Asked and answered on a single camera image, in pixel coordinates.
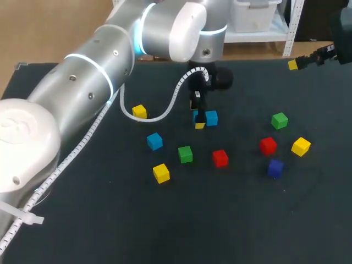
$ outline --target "wooden floor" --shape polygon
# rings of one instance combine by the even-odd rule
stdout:
[[[0,0],[0,95],[18,62],[62,61],[104,23],[111,9],[111,0]],[[295,43],[292,56],[328,44]],[[283,45],[226,45],[223,59],[277,59]]]

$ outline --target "shelf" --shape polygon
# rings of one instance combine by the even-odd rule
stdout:
[[[286,41],[288,27],[283,16],[276,10],[271,27],[266,32],[236,33],[231,25],[226,30],[225,43]]]

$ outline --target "black table surface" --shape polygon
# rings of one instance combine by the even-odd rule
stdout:
[[[35,263],[352,263],[352,65],[329,62],[289,71],[287,60],[219,62],[234,72],[228,91],[208,94],[217,127],[195,130],[188,90],[170,115],[153,124],[126,118],[115,101],[93,139],[35,207],[44,224],[24,226],[5,264]],[[3,98],[25,98],[55,64],[23,65]],[[140,63],[126,84],[127,109],[143,104],[161,114],[185,65]],[[276,131],[273,114],[288,126]],[[158,132],[164,146],[151,151]],[[285,163],[281,179],[266,177],[259,151],[272,136]],[[290,150],[309,140],[301,157]],[[180,164],[178,147],[192,148]],[[226,169],[212,152],[224,149]],[[171,180],[157,184],[165,163]]]

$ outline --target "red cube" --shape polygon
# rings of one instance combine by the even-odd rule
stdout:
[[[217,168],[225,167],[229,164],[229,158],[226,155],[225,150],[214,151],[213,161],[214,161],[215,167]]]
[[[265,156],[268,156],[276,152],[277,144],[272,137],[267,137],[266,139],[262,139],[260,141],[259,148]]]

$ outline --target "green cube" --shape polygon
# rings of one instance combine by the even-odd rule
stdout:
[[[181,163],[188,163],[193,161],[193,154],[190,146],[179,147],[178,156],[180,157]]]
[[[284,128],[287,126],[288,118],[284,113],[278,113],[273,115],[273,118],[271,119],[271,124],[276,128]]]

